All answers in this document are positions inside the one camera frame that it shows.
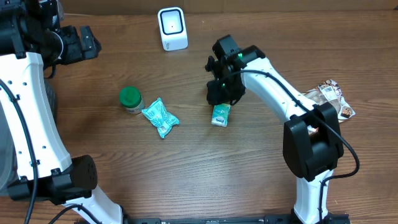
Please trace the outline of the beige plastic pouch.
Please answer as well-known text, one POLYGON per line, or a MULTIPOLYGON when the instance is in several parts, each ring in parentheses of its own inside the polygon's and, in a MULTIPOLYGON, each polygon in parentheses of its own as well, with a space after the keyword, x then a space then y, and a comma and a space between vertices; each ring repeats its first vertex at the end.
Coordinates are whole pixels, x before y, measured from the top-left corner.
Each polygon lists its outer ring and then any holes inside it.
POLYGON ((315 88, 305 92, 304 95, 318 105, 330 103, 335 108, 340 123, 350 119, 356 114, 352 107, 346 102, 341 88, 334 80, 326 80, 315 88))

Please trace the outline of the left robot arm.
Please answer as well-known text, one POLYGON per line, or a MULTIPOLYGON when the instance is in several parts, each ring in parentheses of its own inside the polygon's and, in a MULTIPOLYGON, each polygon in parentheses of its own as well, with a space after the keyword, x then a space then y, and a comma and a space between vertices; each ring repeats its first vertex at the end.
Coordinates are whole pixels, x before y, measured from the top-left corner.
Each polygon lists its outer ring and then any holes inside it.
POLYGON ((46 69, 96 58, 100 50, 88 26, 60 26, 57 1, 1 2, 1 106, 18 175, 7 191, 30 205, 63 205, 89 223, 123 223, 123 208, 98 185, 93 158, 66 150, 45 87, 46 69))

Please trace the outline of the teal crinkled snack packet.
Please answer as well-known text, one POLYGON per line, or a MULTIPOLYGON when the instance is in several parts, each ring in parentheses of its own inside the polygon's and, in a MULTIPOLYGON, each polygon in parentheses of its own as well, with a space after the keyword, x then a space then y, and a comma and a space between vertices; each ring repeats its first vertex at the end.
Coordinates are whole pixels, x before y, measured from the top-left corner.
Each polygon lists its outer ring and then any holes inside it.
POLYGON ((148 108, 142 110, 143 115, 155 126, 159 136, 164 139, 179 120, 167 111, 161 98, 156 99, 148 108))

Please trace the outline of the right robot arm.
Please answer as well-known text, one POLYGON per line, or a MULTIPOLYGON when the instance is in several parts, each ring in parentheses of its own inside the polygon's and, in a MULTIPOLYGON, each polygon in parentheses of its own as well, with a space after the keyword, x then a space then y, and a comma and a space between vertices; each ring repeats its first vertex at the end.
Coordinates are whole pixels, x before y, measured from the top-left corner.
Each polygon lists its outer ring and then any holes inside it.
POLYGON ((206 99, 211 105, 235 105, 246 90, 255 93, 284 125, 282 153, 297 178, 297 198, 290 214, 266 215, 264 223, 349 223, 326 207, 328 178, 343 156, 340 125, 330 103, 318 105, 290 85, 255 45, 241 49, 230 35, 216 41, 206 71, 206 99))

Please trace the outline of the teal Kleenex tissue pack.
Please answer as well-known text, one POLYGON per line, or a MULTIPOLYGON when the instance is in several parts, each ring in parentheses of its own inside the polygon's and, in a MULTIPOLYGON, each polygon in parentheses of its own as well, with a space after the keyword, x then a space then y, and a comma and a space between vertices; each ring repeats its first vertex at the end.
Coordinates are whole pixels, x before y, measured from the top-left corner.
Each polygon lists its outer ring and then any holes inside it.
POLYGON ((215 105, 213 108, 211 124, 224 128, 227 127, 230 109, 231 105, 227 103, 215 105))

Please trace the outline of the green lid jar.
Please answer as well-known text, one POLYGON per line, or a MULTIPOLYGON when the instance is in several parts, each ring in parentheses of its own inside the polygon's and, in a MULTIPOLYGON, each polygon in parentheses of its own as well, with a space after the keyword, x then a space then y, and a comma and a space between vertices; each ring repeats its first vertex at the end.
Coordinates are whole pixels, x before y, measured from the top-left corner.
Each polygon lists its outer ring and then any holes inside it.
POLYGON ((119 102, 131 114, 139 114, 145 107, 140 91, 134 86, 126 86, 119 92, 119 102))

